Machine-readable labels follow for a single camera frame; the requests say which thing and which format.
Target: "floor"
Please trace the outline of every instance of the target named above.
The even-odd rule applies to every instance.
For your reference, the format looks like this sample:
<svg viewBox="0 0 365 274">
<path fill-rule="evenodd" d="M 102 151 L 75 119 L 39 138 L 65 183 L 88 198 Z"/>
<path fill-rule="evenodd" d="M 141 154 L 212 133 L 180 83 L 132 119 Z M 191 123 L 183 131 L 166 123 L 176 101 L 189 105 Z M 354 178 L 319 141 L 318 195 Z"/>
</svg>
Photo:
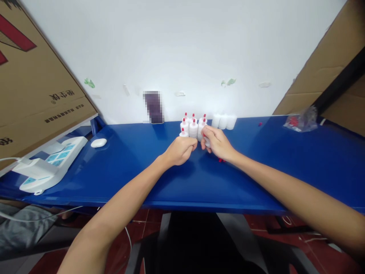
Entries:
<svg viewBox="0 0 365 274">
<path fill-rule="evenodd" d="M 163 210 L 140 209 L 134 216 L 133 221 L 127 225 L 132 244 L 151 233 L 159 231 L 163 213 L 165 213 Z M 360 267 L 350 256 L 328 246 L 321 235 L 271 235 L 267 233 L 267 227 L 279 228 L 274 216 L 245 215 L 245 217 L 254 234 L 299 247 L 321 274 L 361 273 Z M 89 217 L 80 216 L 74 225 L 82 227 L 88 220 Z M 285 217 L 285 221 L 288 224 L 287 227 L 304 225 L 296 217 Z M 45 254 L 30 274 L 56 274 L 66 252 L 67 250 L 58 250 Z M 129 252 L 129 240 L 126 231 L 123 230 L 110 248 L 105 274 L 124 274 Z"/>
</svg>

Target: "white power strip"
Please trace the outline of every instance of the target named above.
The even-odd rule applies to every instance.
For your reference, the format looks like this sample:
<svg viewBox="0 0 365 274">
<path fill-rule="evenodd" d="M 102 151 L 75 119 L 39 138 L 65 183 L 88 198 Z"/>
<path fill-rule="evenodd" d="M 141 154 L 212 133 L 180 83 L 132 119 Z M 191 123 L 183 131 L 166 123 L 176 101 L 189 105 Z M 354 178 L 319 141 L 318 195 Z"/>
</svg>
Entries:
<svg viewBox="0 0 365 274">
<path fill-rule="evenodd" d="M 87 139 L 85 137 L 70 138 L 62 142 L 62 144 L 65 145 L 65 148 L 60 152 L 51 154 L 46 159 L 47 162 L 58 167 L 59 170 L 56 174 L 38 180 L 28 177 L 24 183 L 21 184 L 19 189 L 25 192 L 34 193 L 34 195 L 40 195 L 44 190 L 58 184 L 86 143 Z"/>
</svg>

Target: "white plastic bottle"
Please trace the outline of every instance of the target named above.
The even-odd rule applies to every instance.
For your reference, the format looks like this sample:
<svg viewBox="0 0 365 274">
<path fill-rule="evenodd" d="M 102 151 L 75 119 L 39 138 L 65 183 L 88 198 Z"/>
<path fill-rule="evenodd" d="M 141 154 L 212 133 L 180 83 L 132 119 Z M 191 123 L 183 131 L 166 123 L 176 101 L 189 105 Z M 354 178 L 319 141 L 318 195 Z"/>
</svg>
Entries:
<svg viewBox="0 0 365 274">
<path fill-rule="evenodd" d="M 201 141 L 203 138 L 202 129 L 205 125 L 206 125 L 206 119 L 204 118 L 204 120 L 202 122 L 199 122 L 198 124 L 198 141 Z"/>
<path fill-rule="evenodd" d="M 212 120 L 212 127 L 218 128 L 220 120 L 221 120 L 221 115 L 218 113 L 214 114 Z"/>
<path fill-rule="evenodd" d="M 187 116 L 187 112 L 185 112 L 185 116 L 181 119 L 181 121 L 183 122 L 183 121 L 184 121 L 184 119 L 185 119 L 185 121 L 186 121 L 187 123 L 189 123 L 190 118 Z"/>
<path fill-rule="evenodd" d="M 205 139 L 205 146 L 210 148 L 210 141 L 209 141 L 208 137 L 204 136 L 204 139 Z"/>
<path fill-rule="evenodd" d="M 204 114 L 204 116 L 203 117 L 201 117 L 201 118 L 199 118 L 199 124 L 201 123 L 201 122 L 203 122 L 203 120 L 204 120 L 204 118 L 206 117 L 206 114 Z"/>
<path fill-rule="evenodd" d="M 196 119 L 193 119 L 192 123 L 189 125 L 189 136 L 198 138 L 198 124 Z"/>
<path fill-rule="evenodd" d="M 194 119 L 196 119 L 196 118 L 195 118 L 195 113 L 193 113 L 193 116 L 191 116 L 191 118 L 190 118 L 190 122 L 189 122 L 189 123 L 192 123 Z"/>
<path fill-rule="evenodd" d="M 221 120 L 219 121 L 219 129 L 225 129 L 227 127 L 227 122 L 228 122 L 228 115 L 227 114 L 223 114 L 221 116 Z"/>
<path fill-rule="evenodd" d="M 185 118 L 183 118 L 180 123 L 180 129 L 184 129 L 185 133 L 189 136 L 189 122 L 187 122 Z"/>
<path fill-rule="evenodd" d="M 185 132 L 184 128 L 182 128 L 179 136 L 181 136 L 181 137 L 189 137 L 189 134 Z"/>
<path fill-rule="evenodd" d="M 228 115 L 228 120 L 227 120 L 227 129 L 229 130 L 233 130 L 233 128 L 235 127 L 237 121 L 237 116 L 236 115 Z"/>
</svg>

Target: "cardboard panel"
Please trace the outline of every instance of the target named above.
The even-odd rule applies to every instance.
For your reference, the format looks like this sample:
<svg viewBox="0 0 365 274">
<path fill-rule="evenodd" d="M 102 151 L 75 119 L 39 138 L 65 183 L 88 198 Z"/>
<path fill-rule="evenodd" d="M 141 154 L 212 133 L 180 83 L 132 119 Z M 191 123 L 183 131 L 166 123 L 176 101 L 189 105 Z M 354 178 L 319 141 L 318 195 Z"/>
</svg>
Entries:
<svg viewBox="0 0 365 274">
<path fill-rule="evenodd" d="M 85 96 L 27 15 L 0 2 L 0 126 Z"/>
<path fill-rule="evenodd" d="M 24 11 L 10 6 L 0 2 L 0 158 L 22 157 L 96 114 Z"/>
<path fill-rule="evenodd" d="M 365 137 L 365 97 L 345 93 L 322 116 Z"/>
<path fill-rule="evenodd" d="M 323 92 L 365 46 L 365 3 L 348 0 L 287 94 Z"/>
<path fill-rule="evenodd" d="M 365 98 L 365 75 L 357 80 L 345 93 Z"/>
<path fill-rule="evenodd" d="M 287 94 L 276 108 L 274 115 L 287 115 L 309 107 L 322 93 Z"/>
</svg>

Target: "blue table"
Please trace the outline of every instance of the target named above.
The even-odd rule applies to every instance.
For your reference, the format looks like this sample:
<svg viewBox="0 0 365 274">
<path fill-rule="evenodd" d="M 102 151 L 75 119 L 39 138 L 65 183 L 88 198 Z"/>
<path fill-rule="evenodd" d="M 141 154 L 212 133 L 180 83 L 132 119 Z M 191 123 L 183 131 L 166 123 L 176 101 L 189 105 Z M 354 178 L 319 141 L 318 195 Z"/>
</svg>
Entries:
<svg viewBox="0 0 365 274">
<path fill-rule="evenodd" d="M 233 147 L 250 158 L 286 172 L 365 213 L 365 141 L 332 124 L 298 133 L 282 127 L 286 116 L 240 118 L 224 130 Z M 86 144 L 66 176 L 35 204 L 102 206 L 120 188 L 162 154 L 180 132 L 179 122 L 104 127 Z M 14 186 L 21 181 L 13 182 Z M 219 163 L 198 146 L 182 166 L 165 172 L 144 207 L 167 210 L 248 214 L 286 214 L 273 196 L 229 163 Z"/>
</svg>

